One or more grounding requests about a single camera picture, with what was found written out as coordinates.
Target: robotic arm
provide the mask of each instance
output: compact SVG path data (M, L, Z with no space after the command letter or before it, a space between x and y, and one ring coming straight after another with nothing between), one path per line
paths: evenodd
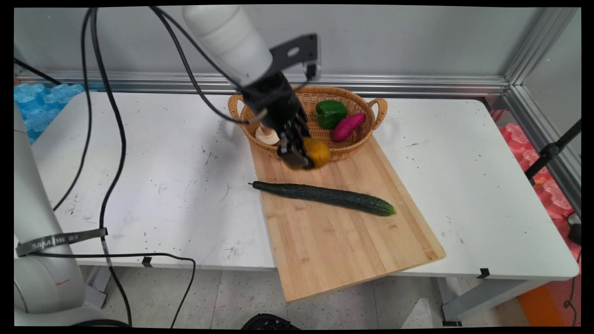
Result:
M232 85L257 119L275 130L280 139L279 157L293 168L321 167L323 164L308 155L304 138L310 134L305 111L282 73L302 63L308 82L319 75L318 36L300 36L268 49L239 5L184 6L183 14L201 49L233 78L236 84ZM27 243L61 233L15 105L14 235L20 243ZM50 253L72 254L67 244L52 248ZM105 318L98 308L82 307L84 291L74 259L15 259L15 324L63 325Z
M282 73L303 63L308 81L319 76L317 34L300 36L269 50L239 5L184 6L183 13L196 43L241 85L234 88L261 123L276 131L279 157L294 168L321 167L307 154L303 141L310 137L307 117Z

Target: blue foam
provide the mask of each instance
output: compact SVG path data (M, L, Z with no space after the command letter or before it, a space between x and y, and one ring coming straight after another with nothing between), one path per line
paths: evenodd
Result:
M23 116L29 142L33 144L66 104L81 92L84 92L84 87L80 84L61 84L51 89L43 84L15 86L14 100Z

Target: aluminum frame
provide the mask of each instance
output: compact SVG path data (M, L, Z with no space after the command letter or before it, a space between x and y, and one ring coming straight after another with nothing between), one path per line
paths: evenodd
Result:
M545 8L516 53L504 78L512 86L522 85L542 55L557 40L577 8Z
M63 83L82 83L82 73L45 72ZM286 74L291 84L302 84L302 74ZM108 73L109 83L115 92L187 93L195 94L188 75L169 73ZM233 94L235 89L221 74L194 74L205 94ZM23 83L44 82L29 71L18 77ZM491 98L495 100L508 87L499 76L437 76L437 75L324 75L314 83L348 89L361 96L375 97L434 97L434 98ZM89 73L89 88L103 89L99 73Z

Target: wicker basket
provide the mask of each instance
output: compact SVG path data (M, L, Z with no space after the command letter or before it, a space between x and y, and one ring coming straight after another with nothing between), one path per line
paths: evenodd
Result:
M384 99L375 99L369 103L363 100L357 94L351 93L348 90L337 87L323 87L323 86L306 86L300 89L297 97L301 101L305 113L307 114L307 122L309 126L309 133L313 138L322 140L330 148L330 160L344 159L353 153L357 152L367 139L371 136L373 130L380 126L381 121L384 120L388 109L388 103ZM247 120L254 117L252 110L244 106L241 116L237 113L237 101L243 101L241 95L233 95L229 98L229 113L235 119ZM315 116L315 106L319 101L336 100L341 101L347 110L348 115L365 113L365 121L344 141L332 140L332 129L322 129ZM373 104L378 105L377 120L371 110ZM264 144L254 137L254 134L260 123L240 125L248 139L262 152L269 156L278 157L276 150L278 143L275 145Z

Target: gray wall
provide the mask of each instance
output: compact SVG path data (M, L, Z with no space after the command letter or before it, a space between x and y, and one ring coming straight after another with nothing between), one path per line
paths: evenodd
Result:
M244 7L269 46L317 32L324 73L401 75L500 75L541 11L391 5ZM183 23L181 7L163 8ZM16 52L40 70L79 71L84 12L84 8L15 9ZM184 71L167 31L148 8L104 8L97 25L108 71ZM193 72L212 73L183 36L180 39ZM90 70L96 69L94 59L89 64Z
M578 10L557 41L526 78L542 112L565 133L582 117L582 11ZM570 143L582 153L582 137Z

